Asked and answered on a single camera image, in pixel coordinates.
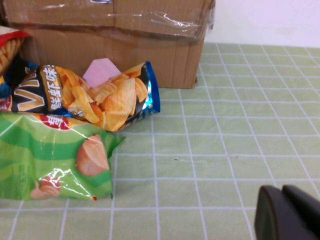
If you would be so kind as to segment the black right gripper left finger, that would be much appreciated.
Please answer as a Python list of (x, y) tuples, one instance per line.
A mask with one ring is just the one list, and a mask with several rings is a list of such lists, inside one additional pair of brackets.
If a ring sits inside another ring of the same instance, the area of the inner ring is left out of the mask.
[(282, 189), (271, 185), (259, 188), (254, 230), (258, 240), (317, 240)]

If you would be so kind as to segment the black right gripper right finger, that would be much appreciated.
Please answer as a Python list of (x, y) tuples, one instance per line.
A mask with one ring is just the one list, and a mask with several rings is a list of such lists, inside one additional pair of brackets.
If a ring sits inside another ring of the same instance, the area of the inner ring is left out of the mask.
[(294, 185), (284, 185), (282, 192), (316, 239), (320, 239), (320, 201)]

